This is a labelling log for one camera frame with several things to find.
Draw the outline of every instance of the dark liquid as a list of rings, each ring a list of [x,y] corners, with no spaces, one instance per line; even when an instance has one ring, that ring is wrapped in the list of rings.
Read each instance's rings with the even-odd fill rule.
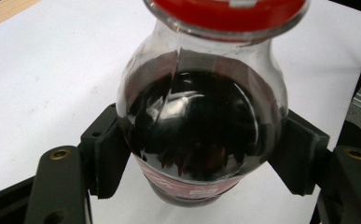
[[[146,85],[120,121],[132,152],[177,180],[215,182],[256,169],[279,139],[283,114],[268,85],[246,76],[254,83],[243,87],[198,70]]]

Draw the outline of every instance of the bottle label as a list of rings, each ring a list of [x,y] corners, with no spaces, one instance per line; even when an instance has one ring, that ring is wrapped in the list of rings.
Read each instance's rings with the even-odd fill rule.
[[[243,175],[241,175],[219,183],[204,185],[189,184],[162,175],[146,165],[140,158],[135,158],[142,168],[144,175],[151,183],[170,195],[184,199],[202,199],[218,196],[231,189],[243,178]]]

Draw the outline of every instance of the glass bottle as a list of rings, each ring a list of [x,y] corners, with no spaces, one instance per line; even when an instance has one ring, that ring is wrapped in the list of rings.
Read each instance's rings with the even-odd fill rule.
[[[265,162],[287,117],[271,38],[308,0],[145,0],[158,18],[118,90],[124,137],[167,203],[214,202]]]

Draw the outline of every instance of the white table surface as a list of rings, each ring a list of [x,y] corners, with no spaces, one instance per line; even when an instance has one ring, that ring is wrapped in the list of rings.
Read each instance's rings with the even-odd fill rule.
[[[79,136],[116,101],[121,71],[151,33],[142,0],[42,0],[0,24],[0,189],[35,174],[40,156]],[[289,107],[337,142],[361,68],[361,12],[312,0],[273,50]],[[116,195],[92,197],[95,223],[309,223],[318,189],[294,196],[265,163],[216,203],[162,202],[133,157]]]

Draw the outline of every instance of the red bottle cap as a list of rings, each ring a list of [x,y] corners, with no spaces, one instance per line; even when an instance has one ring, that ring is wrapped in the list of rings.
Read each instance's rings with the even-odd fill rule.
[[[253,32],[281,26],[307,0],[154,0],[169,15],[190,25],[223,32]]]

